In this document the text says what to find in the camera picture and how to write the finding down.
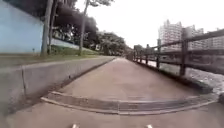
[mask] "pavement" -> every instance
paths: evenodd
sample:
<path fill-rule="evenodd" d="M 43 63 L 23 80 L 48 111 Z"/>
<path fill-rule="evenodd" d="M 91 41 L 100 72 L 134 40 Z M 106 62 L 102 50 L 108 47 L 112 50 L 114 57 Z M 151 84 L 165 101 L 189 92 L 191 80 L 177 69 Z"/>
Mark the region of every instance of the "pavement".
<path fill-rule="evenodd" d="M 161 74 L 118 58 L 58 90 L 77 97 L 161 101 L 199 95 Z M 142 116 L 100 114 L 40 102 L 6 117 L 10 128 L 223 128 L 224 106 Z"/>
<path fill-rule="evenodd" d="M 224 107 L 215 103 L 198 109 L 162 115 L 99 114 L 39 103 L 7 117 L 10 128 L 223 128 Z"/>
<path fill-rule="evenodd" d="M 118 58 L 59 90 L 75 97 L 101 100 L 170 100 L 198 95 L 172 79 Z"/>

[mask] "fence rail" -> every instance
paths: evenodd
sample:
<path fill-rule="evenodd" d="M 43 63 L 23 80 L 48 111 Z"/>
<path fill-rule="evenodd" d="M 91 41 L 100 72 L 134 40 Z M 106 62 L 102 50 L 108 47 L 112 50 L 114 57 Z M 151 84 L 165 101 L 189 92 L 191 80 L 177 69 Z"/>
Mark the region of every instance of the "fence rail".
<path fill-rule="evenodd" d="M 158 45 L 155 47 L 140 51 L 135 50 L 134 53 L 132 53 L 132 59 L 140 62 L 144 60 L 146 64 L 148 64 L 148 61 L 155 61 L 158 69 L 160 68 L 161 63 L 180 66 L 180 76 L 185 75 L 186 68 L 193 68 L 224 75 L 224 67 L 215 62 L 219 57 L 223 59 L 224 62 L 224 49 L 188 49 L 190 42 L 197 43 L 195 41 L 221 36 L 224 36 L 224 29 L 168 44 L 161 45 L 161 41 L 158 40 Z M 179 51 L 172 51 L 172 49 L 170 51 L 165 51 L 163 49 L 172 45 L 179 45 Z"/>

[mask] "overcast sky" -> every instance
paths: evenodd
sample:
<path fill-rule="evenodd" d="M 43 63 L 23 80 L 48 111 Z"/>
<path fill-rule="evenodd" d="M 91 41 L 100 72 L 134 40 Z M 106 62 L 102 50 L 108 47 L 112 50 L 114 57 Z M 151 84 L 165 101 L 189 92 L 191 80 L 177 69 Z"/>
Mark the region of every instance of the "overcast sky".
<path fill-rule="evenodd" d="M 83 10 L 84 0 L 78 0 L 76 7 Z M 88 8 L 100 31 L 116 33 L 130 47 L 156 45 L 158 29 L 167 19 L 205 31 L 224 28 L 223 13 L 223 0 L 115 0 L 110 7 Z"/>

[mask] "tall building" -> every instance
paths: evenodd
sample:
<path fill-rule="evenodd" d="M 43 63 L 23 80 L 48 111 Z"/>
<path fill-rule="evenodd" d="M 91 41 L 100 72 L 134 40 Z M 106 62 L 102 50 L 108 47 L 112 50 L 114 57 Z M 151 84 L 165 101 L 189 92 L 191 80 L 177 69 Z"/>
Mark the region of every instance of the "tall building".
<path fill-rule="evenodd" d="M 202 35 L 204 33 L 203 29 L 195 29 L 195 26 L 189 26 L 183 28 L 181 22 L 177 24 L 171 24 L 169 20 L 164 22 L 164 25 L 159 28 L 159 39 L 161 44 L 172 43 L 174 41 L 191 38 L 194 36 Z M 189 42 L 189 49 L 201 49 L 204 47 L 204 41 Z M 180 50 L 180 44 L 171 45 L 162 49 L 163 51 L 174 51 Z"/>
<path fill-rule="evenodd" d="M 161 40 L 161 44 L 178 41 L 181 40 L 181 38 L 182 38 L 181 22 L 177 24 L 171 24 L 169 20 L 167 20 L 166 22 L 164 22 L 164 25 L 159 28 L 159 39 Z M 171 45 L 169 47 L 163 48 L 162 50 L 170 51 L 178 49 L 180 49 L 180 45 Z"/>
<path fill-rule="evenodd" d="M 194 25 L 182 29 L 182 39 L 187 39 L 202 34 L 204 34 L 204 30 L 202 28 L 196 30 Z M 204 45 L 206 44 L 203 40 L 189 42 L 188 49 L 189 50 L 203 49 Z"/>

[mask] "tree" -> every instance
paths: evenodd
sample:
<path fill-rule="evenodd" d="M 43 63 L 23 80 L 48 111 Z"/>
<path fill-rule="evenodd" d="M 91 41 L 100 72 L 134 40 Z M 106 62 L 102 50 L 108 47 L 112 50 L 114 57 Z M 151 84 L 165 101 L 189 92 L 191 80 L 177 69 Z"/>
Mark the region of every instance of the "tree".
<path fill-rule="evenodd" d="M 49 25 L 50 25 L 52 5 L 53 5 L 53 0 L 48 0 L 46 13 L 45 13 L 43 36 L 42 36 L 42 46 L 41 46 L 42 57 L 45 57 L 47 55 L 47 42 L 48 42 L 48 35 L 49 35 L 49 28 L 50 28 Z"/>
<path fill-rule="evenodd" d="M 109 6 L 113 0 L 86 0 L 86 5 L 83 13 L 82 18 L 82 27 L 81 27 L 81 37 L 80 37 L 80 44 L 79 44 L 79 56 L 82 55 L 82 47 L 83 47 L 83 39 L 84 39 L 84 33 L 85 33 L 85 23 L 86 23 L 86 13 L 88 6 L 91 5 L 93 7 L 97 7 L 99 5 L 106 5 Z"/>
<path fill-rule="evenodd" d="M 125 53 L 126 44 L 122 37 L 114 33 L 98 33 L 100 40 L 100 51 L 105 55 L 122 55 Z"/>

